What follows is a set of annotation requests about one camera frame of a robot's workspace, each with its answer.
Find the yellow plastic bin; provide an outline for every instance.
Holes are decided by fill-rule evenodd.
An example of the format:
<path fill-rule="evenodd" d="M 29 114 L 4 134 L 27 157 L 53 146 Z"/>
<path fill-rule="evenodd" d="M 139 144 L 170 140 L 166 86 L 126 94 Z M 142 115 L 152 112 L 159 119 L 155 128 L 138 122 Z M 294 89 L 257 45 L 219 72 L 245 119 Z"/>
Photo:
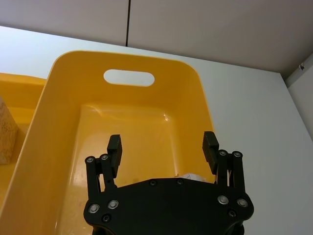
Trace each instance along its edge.
<path fill-rule="evenodd" d="M 148 87 L 105 81 L 105 71 L 151 73 Z M 85 158 L 120 134 L 118 187 L 191 172 L 212 182 L 202 152 L 212 123 L 201 82 L 183 62 L 74 51 L 55 62 L 0 215 L 0 234 L 87 235 Z"/>
<path fill-rule="evenodd" d="M 41 78 L 0 73 L 0 96 L 19 128 L 10 164 L 0 165 L 0 206 L 44 85 Z"/>

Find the bin floor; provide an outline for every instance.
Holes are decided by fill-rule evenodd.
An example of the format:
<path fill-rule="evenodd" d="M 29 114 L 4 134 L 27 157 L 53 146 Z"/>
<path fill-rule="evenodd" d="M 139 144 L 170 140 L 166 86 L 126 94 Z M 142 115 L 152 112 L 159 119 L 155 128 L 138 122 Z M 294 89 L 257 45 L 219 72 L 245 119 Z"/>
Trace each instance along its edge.
<path fill-rule="evenodd" d="M 142 107 L 83 105 L 72 166 L 57 234 L 90 235 L 83 218 L 88 199 L 85 158 L 106 153 L 112 134 L 120 134 L 123 154 L 115 183 L 118 187 L 150 178 L 178 176 L 180 147 L 175 121 L 162 112 Z M 103 190 L 103 178 L 100 178 Z"/>

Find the cork object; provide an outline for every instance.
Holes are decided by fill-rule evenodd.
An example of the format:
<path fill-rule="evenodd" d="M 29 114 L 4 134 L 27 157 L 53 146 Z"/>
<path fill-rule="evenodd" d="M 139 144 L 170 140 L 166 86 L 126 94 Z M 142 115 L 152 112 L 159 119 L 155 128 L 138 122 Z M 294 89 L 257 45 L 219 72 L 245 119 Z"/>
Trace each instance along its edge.
<path fill-rule="evenodd" d="M 18 127 L 0 97 L 0 165 L 10 163 Z"/>

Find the white object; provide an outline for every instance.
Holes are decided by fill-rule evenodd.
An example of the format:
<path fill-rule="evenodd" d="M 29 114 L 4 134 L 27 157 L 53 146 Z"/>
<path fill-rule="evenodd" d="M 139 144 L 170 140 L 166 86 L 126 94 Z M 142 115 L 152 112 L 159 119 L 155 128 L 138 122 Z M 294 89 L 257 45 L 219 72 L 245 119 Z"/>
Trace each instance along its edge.
<path fill-rule="evenodd" d="M 184 174 L 181 176 L 181 178 L 188 179 L 188 180 L 196 180 L 196 181 L 206 182 L 205 178 L 203 178 L 200 175 L 193 174 L 193 173 Z"/>
<path fill-rule="evenodd" d="M 1 72 L 47 78 L 58 56 L 80 49 L 190 64 L 201 78 L 220 148 L 243 153 L 246 191 L 255 207 L 245 234 L 313 231 L 313 143 L 280 74 L 6 27 L 0 35 Z"/>

